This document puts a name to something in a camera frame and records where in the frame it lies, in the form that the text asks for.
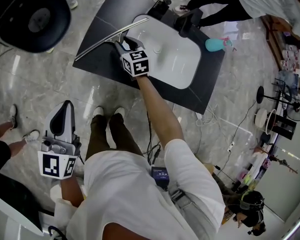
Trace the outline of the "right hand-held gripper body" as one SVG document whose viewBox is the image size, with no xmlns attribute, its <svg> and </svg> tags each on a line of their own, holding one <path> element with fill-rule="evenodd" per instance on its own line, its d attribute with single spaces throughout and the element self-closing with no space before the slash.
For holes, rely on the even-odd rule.
<svg viewBox="0 0 300 240">
<path fill-rule="evenodd" d="M 150 72 L 149 57 L 144 48 L 140 47 L 137 50 L 129 50 L 129 53 L 120 56 L 120 60 L 123 69 L 132 78 L 148 75 Z"/>
</svg>

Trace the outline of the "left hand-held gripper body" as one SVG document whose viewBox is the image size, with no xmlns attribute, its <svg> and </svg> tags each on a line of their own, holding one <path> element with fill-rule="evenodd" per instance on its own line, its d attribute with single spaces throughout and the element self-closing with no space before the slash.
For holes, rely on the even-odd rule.
<svg viewBox="0 0 300 240">
<path fill-rule="evenodd" d="M 40 174 L 49 178 L 70 178 L 81 154 L 81 145 L 77 135 L 72 143 L 43 137 L 37 152 Z"/>
</svg>

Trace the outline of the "metal squeegee with blue handle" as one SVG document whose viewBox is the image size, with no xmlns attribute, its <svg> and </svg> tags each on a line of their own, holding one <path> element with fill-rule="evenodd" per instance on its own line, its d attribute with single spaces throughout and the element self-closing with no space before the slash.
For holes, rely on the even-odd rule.
<svg viewBox="0 0 300 240">
<path fill-rule="evenodd" d="M 105 42 L 112 42 L 113 39 L 115 39 L 115 41 L 116 41 L 116 38 L 118 38 L 118 40 L 120 40 L 120 37 L 121 37 L 122 33 L 126 32 L 126 31 L 128 31 L 128 30 L 130 30 L 130 29 L 132 29 L 132 28 L 134 28 L 134 27 L 136 27 L 138 25 L 140 25 L 140 24 L 145 23 L 148 20 L 149 20 L 148 17 L 142 18 L 142 19 L 140 19 L 140 20 L 138 20 L 136 22 L 133 22 L 133 23 L 131 23 L 131 24 L 129 24 L 129 25 L 127 25 L 127 26 L 125 26 L 125 27 L 123 27 L 123 28 L 115 31 L 115 32 L 113 32 L 112 34 L 104 37 L 103 39 L 99 40 L 95 44 L 91 45 L 89 48 L 85 49 L 83 52 L 79 53 L 75 57 L 74 61 L 76 62 L 76 61 L 80 60 L 82 57 L 84 57 L 85 55 L 87 55 L 88 53 L 90 53 L 91 51 L 93 51 L 94 49 L 96 49 L 97 47 L 99 47 L 100 45 L 102 45 Z"/>
</svg>

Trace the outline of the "person's left forearm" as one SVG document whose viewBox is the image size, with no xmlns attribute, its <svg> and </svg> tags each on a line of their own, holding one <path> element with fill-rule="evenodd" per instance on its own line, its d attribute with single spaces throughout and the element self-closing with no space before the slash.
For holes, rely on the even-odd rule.
<svg viewBox="0 0 300 240">
<path fill-rule="evenodd" d="M 69 201 L 74 207 L 78 208 L 84 201 L 84 195 L 76 176 L 62 179 L 60 181 L 62 199 Z"/>
</svg>

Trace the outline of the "person's right forearm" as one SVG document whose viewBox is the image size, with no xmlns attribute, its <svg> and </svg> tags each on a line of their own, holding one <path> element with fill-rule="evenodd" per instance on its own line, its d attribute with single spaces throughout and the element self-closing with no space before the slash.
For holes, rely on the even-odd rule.
<svg viewBox="0 0 300 240">
<path fill-rule="evenodd" d="M 165 147 L 172 140 L 183 140 L 183 131 L 177 117 L 160 96 L 149 78 L 139 76 L 136 80 L 142 93 L 149 119 L 162 146 Z"/>
</svg>

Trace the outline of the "black table with wooden cabinet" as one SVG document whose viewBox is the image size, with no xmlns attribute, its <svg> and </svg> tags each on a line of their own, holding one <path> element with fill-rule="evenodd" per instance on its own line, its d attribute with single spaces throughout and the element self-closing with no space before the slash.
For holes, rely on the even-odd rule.
<svg viewBox="0 0 300 240">
<path fill-rule="evenodd" d="M 78 50 L 82 53 L 90 46 L 101 41 L 115 31 L 131 24 L 138 17 L 145 17 L 154 6 L 150 0 L 105 0 L 89 26 Z M 180 105 L 191 111 L 203 114 L 214 90 L 225 52 L 209 52 L 205 47 L 208 36 L 192 26 L 181 43 L 193 41 L 200 49 L 200 60 L 196 67 L 194 79 L 185 89 L 177 89 L 153 77 L 152 84 L 167 101 Z M 139 86 L 124 72 L 119 53 L 111 43 L 99 47 L 73 62 L 73 67 L 110 79 L 137 89 Z"/>
</svg>

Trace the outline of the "black faucet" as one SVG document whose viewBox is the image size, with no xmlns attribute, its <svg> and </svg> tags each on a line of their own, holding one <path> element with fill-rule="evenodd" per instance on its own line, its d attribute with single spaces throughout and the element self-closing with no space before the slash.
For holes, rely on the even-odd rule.
<svg viewBox="0 0 300 240">
<path fill-rule="evenodd" d="M 182 38 L 187 38 L 192 27 L 198 28 L 200 25 L 203 12 L 195 8 L 174 21 L 174 28 Z"/>
</svg>

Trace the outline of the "white cabinet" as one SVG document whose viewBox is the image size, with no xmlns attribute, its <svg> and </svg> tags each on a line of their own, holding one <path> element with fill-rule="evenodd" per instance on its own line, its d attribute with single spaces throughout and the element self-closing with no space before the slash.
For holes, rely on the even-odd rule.
<svg viewBox="0 0 300 240">
<path fill-rule="evenodd" d="M 41 229 L 0 199 L 0 240 L 45 240 Z"/>
</svg>

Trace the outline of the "person's white shirt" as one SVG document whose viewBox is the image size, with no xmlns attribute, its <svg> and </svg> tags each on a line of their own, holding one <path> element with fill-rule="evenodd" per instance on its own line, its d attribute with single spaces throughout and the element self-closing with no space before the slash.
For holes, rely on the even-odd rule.
<svg viewBox="0 0 300 240">
<path fill-rule="evenodd" d="M 144 157 L 103 151 L 84 165 L 87 195 L 81 205 L 56 201 L 55 226 L 67 240 L 102 240 L 111 223 L 150 240 L 213 240 L 225 211 L 216 181 L 181 139 L 165 146 L 164 163 L 185 204 L 157 186 Z"/>
</svg>

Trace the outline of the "teal spray bottle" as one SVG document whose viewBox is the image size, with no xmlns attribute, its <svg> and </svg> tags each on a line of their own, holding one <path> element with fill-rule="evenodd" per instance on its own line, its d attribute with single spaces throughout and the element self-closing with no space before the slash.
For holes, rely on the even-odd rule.
<svg viewBox="0 0 300 240">
<path fill-rule="evenodd" d="M 222 37 L 222 38 L 209 38 L 205 41 L 205 48 L 209 52 L 218 52 L 221 50 L 229 50 L 236 51 L 237 49 L 234 47 L 233 42 L 230 37 Z"/>
</svg>

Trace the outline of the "black waist device box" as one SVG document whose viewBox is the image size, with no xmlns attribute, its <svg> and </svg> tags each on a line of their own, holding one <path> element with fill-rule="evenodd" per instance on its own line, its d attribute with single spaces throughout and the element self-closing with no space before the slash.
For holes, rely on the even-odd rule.
<svg viewBox="0 0 300 240">
<path fill-rule="evenodd" d="M 166 167 L 152 166 L 150 175 L 157 186 L 165 191 L 168 189 L 170 178 Z"/>
</svg>

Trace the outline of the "wooden shelf with packets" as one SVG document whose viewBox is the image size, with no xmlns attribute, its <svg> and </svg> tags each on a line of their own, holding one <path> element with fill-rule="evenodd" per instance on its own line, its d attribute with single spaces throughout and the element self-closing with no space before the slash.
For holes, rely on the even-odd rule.
<svg viewBox="0 0 300 240">
<path fill-rule="evenodd" d="M 289 32 L 277 30 L 279 22 L 272 16 L 262 16 L 265 27 L 265 39 L 272 52 L 279 71 L 297 72 L 300 69 L 300 40 Z"/>
</svg>

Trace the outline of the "black open box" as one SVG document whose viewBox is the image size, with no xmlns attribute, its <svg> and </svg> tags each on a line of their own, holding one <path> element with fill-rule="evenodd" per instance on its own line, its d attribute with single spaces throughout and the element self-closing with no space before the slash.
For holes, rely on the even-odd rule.
<svg viewBox="0 0 300 240">
<path fill-rule="evenodd" d="M 273 132 L 277 133 L 282 137 L 285 137 L 288 140 L 292 140 L 297 126 L 297 123 L 295 121 L 277 114 L 272 115 L 270 121 L 270 124 L 272 126 L 271 130 Z"/>
</svg>

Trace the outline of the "black standing fan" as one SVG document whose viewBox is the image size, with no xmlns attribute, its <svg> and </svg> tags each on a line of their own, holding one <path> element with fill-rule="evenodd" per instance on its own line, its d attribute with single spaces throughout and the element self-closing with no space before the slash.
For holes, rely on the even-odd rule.
<svg viewBox="0 0 300 240">
<path fill-rule="evenodd" d="M 284 81 L 273 83 L 276 89 L 276 96 L 265 95 L 263 86 L 260 86 L 256 93 L 256 102 L 261 104 L 263 99 L 275 102 L 275 109 L 279 104 L 283 109 L 283 117 L 295 122 L 300 122 L 300 88 L 292 89 Z"/>
</svg>

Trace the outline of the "wooden coat rack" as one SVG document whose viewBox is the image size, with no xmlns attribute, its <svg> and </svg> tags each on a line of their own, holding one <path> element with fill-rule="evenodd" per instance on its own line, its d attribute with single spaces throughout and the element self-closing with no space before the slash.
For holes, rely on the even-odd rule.
<svg viewBox="0 0 300 240">
<path fill-rule="evenodd" d="M 256 146 L 254 148 L 251 148 L 250 150 L 253 150 L 254 153 L 267 154 L 267 158 L 265 160 L 269 160 L 270 162 L 278 162 L 279 165 L 288 168 L 289 172 L 298 174 L 298 171 L 291 168 L 285 159 L 279 159 L 277 156 L 274 155 L 274 152 L 279 148 L 278 146 L 276 146 L 274 143 L 269 143 L 268 145 L 271 147 L 272 151 L 266 151 L 261 146 Z M 260 173 L 260 171 L 267 170 L 267 168 L 263 166 L 264 161 L 261 163 L 261 165 L 257 171 L 257 175 Z"/>
</svg>

